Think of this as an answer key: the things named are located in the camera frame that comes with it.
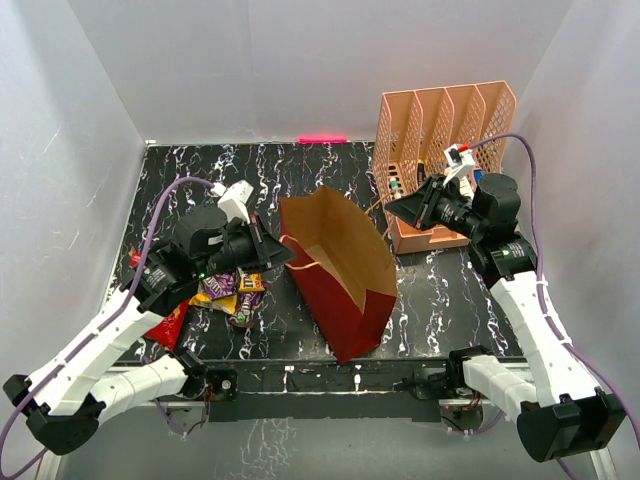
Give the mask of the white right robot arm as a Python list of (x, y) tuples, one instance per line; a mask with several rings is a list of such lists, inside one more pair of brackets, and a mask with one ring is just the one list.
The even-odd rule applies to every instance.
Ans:
[(626, 412), (546, 320), (551, 302), (534, 248), (517, 230), (520, 206), (517, 184), (506, 175), (484, 175), (466, 197), (457, 180), (436, 174), (385, 210), (419, 230), (440, 224), (468, 238), (472, 266), (506, 314), (533, 380), (512, 373), (488, 348), (472, 346), (450, 352), (447, 388), (489, 399), (515, 422), (528, 455), (546, 462), (607, 447)]

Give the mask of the brown M&M's pack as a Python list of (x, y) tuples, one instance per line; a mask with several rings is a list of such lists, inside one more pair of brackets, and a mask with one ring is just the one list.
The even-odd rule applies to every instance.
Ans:
[(237, 328), (251, 328), (254, 325), (254, 312), (261, 304), (262, 297), (262, 292), (241, 293), (239, 296), (239, 306), (236, 312), (229, 318), (229, 323)]

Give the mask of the yellow M&M's pack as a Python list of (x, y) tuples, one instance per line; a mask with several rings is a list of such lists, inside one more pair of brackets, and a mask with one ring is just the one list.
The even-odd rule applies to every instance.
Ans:
[(239, 277), (239, 293), (257, 293), (266, 290), (265, 282), (260, 273), (241, 273)]
[(233, 315), (236, 313), (237, 296), (229, 295), (214, 299), (205, 293), (198, 293), (190, 299), (189, 305)]

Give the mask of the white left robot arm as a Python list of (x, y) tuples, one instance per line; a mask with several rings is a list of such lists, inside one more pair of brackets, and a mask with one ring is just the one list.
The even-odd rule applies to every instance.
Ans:
[(177, 350), (117, 375), (110, 367), (129, 347), (188, 302), (217, 274), (262, 273), (295, 253), (256, 214), (230, 219), (199, 206), (155, 242), (90, 323), (52, 361), (30, 375), (11, 376), (3, 390), (33, 437), (56, 455), (84, 445), (109, 419), (163, 396), (201, 397), (207, 368)]

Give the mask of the red brown paper bag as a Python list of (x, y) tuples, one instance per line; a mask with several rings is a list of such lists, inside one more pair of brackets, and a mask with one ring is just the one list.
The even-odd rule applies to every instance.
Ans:
[(358, 205), (321, 186), (281, 198), (281, 241), (295, 252), (287, 268), (340, 364), (382, 341), (397, 300), (388, 245)]

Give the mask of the red candy bag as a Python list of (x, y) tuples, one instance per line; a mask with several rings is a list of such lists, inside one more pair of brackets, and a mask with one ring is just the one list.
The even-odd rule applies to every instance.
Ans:
[(190, 299), (195, 295), (195, 277), (185, 262), (186, 257), (173, 244), (151, 251), (145, 260), (143, 273), (135, 289), (132, 283), (142, 254), (130, 258), (130, 271), (123, 284), (139, 302), (138, 310), (162, 317), (144, 337), (173, 350), (184, 322)]

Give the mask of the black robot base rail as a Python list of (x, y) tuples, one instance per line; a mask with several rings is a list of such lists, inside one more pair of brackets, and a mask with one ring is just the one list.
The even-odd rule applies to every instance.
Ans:
[(210, 400), (166, 397), (170, 412), (195, 423), (262, 419), (407, 419), (478, 434), (502, 420), (488, 400), (444, 385), (436, 360), (210, 361)]

